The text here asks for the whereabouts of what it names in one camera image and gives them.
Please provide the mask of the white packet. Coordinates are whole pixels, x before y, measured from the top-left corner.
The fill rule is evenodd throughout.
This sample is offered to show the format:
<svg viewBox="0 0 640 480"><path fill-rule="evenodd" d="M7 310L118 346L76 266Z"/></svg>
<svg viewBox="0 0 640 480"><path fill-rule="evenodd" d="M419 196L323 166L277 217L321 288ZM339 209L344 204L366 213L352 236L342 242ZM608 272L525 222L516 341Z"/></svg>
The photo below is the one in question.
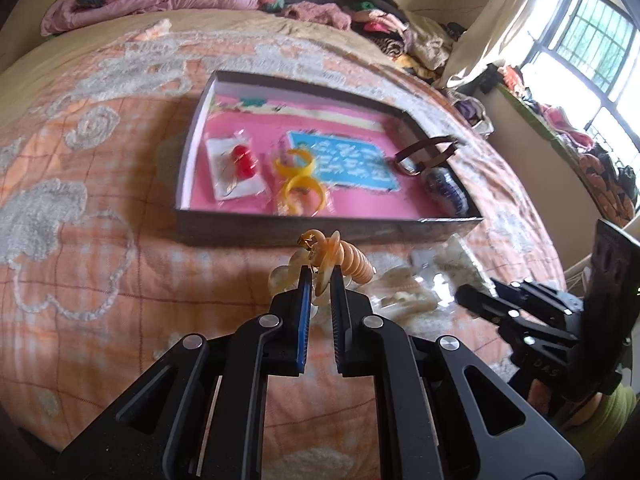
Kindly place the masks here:
<svg viewBox="0 0 640 480"><path fill-rule="evenodd" d="M435 290L448 289L450 297L462 285L471 285L489 296L497 296L496 286L474 255L466 241L458 234L429 248L415 249L410 254L413 267L426 278Z"/></svg>

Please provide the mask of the yellow bangles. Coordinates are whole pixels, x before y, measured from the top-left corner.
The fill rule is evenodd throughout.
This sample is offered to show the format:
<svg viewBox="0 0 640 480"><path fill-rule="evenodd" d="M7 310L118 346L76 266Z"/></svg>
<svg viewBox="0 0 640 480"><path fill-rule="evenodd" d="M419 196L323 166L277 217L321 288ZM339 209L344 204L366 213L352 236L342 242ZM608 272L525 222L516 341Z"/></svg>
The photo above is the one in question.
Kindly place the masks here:
<svg viewBox="0 0 640 480"><path fill-rule="evenodd" d="M288 217L315 217L326 209L329 192L316 176L316 158L308 148L287 148L272 168L280 184L276 213Z"/></svg>

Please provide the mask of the red earrings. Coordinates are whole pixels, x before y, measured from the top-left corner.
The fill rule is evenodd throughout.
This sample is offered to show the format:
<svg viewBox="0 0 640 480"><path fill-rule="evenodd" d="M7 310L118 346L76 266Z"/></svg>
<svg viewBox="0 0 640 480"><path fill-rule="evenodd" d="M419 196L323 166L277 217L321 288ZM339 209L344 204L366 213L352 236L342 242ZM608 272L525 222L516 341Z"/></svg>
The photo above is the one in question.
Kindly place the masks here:
<svg viewBox="0 0 640 480"><path fill-rule="evenodd" d="M224 138L207 139L205 149L215 200L226 202L265 194L267 185L257 152L243 129Z"/></svg>

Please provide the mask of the cream hair claw clip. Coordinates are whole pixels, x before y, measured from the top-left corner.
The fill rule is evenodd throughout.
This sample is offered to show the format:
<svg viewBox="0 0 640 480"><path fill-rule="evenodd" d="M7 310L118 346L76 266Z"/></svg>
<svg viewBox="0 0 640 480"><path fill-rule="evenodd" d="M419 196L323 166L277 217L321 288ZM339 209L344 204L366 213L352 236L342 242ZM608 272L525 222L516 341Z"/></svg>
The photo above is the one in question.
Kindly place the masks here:
<svg viewBox="0 0 640 480"><path fill-rule="evenodd" d="M394 320L432 313L439 304L427 280L408 266L388 270L371 283L369 292L373 311Z"/></svg>

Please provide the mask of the green fleece garment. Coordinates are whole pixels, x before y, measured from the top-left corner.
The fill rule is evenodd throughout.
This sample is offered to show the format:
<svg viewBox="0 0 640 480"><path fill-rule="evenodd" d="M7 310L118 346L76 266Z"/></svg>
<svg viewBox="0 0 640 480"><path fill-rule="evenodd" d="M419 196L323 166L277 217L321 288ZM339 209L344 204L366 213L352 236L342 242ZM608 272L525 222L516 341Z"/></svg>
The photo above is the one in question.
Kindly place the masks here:
<svg viewBox="0 0 640 480"><path fill-rule="evenodd" d="M587 468L613 444L638 405L634 390L624 385L618 385L610 396L598 393L596 398L599 403L591 416L564 430L565 439L576 448Z"/></svg>

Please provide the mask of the clothes on window sill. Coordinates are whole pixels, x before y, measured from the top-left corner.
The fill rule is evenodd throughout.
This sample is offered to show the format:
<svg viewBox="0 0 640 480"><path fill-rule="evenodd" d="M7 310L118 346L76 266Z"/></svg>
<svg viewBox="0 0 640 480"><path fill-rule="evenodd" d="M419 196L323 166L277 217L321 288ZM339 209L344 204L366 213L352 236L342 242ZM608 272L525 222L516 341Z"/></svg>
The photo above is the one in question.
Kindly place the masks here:
<svg viewBox="0 0 640 480"><path fill-rule="evenodd" d="M487 65L478 77L477 88L485 94L494 89L503 93L536 133L576 172L601 216L618 226L631 222L639 205L634 168L616 162L602 142L575 129L562 108L534 100L515 68Z"/></svg>

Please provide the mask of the pearl hair clip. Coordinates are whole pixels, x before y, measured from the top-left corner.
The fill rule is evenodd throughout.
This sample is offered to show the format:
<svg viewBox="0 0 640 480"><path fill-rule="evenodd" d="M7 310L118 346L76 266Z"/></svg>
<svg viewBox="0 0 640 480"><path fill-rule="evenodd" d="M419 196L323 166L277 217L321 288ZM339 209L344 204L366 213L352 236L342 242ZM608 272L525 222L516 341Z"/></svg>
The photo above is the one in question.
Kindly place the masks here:
<svg viewBox="0 0 640 480"><path fill-rule="evenodd" d="M276 296L281 292L288 292L297 287L299 282L300 269L308 266L311 270L311 303L316 309L328 308L330 306L330 286L326 282L326 288L320 289L322 281L320 278L321 259L318 255L305 248L299 248L294 252L288 263L274 268L268 278L268 289L271 296Z"/></svg>

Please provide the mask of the bag of clothes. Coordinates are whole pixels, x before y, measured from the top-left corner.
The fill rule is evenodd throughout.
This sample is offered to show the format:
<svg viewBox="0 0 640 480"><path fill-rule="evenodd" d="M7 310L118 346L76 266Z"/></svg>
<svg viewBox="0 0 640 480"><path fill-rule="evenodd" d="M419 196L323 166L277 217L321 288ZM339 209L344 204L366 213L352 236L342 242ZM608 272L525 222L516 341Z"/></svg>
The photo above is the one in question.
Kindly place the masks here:
<svg viewBox="0 0 640 480"><path fill-rule="evenodd" d="M480 100L450 89L445 91L444 96L477 134L488 138L495 131L486 108Z"/></svg>

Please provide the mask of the window with grille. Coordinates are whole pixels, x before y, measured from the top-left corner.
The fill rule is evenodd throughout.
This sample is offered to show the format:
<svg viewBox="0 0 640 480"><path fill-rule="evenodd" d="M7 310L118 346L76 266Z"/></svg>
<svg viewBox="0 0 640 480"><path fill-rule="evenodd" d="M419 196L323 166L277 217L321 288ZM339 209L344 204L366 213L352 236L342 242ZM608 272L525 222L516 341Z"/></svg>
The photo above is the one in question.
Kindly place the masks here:
<svg viewBox="0 0 640 480"><path fill-rule="evenodd" d="M535 0L521 65L534 99L598 136L639 134L639 29L612 0Z"/></svg>

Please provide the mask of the shallow dark cardboard box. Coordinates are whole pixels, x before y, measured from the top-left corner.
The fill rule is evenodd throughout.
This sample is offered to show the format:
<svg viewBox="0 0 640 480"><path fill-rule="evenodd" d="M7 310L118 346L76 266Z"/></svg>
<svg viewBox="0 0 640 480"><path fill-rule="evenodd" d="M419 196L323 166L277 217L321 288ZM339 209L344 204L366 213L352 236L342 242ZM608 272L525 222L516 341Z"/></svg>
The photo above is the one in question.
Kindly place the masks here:
<svg viewBox="0 0 640 480"><path fill-rule="evenodd" d="M191 245L265 247L309 229L364 244L465 234L482 215L450 165L461 151L380 101L216 70L182 151L178 232Z"/></svg>

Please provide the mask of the pile of clothes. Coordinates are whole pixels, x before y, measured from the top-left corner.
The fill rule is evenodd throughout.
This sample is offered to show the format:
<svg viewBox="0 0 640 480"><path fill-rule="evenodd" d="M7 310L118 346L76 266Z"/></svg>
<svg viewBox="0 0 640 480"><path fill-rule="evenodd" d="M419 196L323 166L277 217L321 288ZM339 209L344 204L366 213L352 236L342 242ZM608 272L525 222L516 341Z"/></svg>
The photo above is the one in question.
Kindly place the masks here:
<svg viewBox="0 0 640 480"><path fill-rule="evenodd" d="M347 0L350 28L373 42L404 72L428 84L442 76L454 44L466 32L456 22L437 23L401 10L396 0Z"/></svg>

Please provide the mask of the white curtain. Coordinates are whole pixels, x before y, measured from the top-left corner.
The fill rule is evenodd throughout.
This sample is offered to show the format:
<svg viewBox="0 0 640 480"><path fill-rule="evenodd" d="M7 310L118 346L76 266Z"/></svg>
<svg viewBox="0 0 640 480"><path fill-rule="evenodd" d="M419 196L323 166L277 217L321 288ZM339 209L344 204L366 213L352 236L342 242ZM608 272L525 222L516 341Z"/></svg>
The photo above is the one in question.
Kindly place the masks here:
<svg viewBox="0 0 640 480"><path fill-rule="evenodd" d="M436 87L456 88L474 79L512 44L534 12L537 0L488 0L454 43Z"/></svg>

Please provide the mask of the orange plaid quilt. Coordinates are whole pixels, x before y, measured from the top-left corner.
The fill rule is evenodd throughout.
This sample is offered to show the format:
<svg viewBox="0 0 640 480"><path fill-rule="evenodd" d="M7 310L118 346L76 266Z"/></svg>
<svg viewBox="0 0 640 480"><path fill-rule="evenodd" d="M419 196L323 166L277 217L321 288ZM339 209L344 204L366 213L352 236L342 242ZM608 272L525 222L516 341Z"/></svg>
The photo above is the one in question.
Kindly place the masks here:
<svg viewBox="0 0 640 480"><path fill-rule="evenodd" d="M70 32L1 77L1 403L16 426L64 448L181 336L228 334L267 309L287 252L176 239L180 151L214 70L352 90L461 136L478 260L499 280L564 286L512 169L366 40L255 14L171 21L148 41L141 16Z"/></svg>

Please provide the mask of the pink fuzzy garment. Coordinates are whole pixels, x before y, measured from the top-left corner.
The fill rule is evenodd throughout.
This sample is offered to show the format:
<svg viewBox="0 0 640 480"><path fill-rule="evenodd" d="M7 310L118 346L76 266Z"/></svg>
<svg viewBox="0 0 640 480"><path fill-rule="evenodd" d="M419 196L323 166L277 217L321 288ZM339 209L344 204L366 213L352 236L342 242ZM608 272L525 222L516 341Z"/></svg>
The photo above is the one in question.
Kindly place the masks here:
<svg viewBox="0 0 640 480"><path fill-rule="evenodd" d="M338 30L349 30L352 18L335 3L314 3L301 1L291 3L281 12L284 18L305 23L316 23L330 26Z"/></svg>

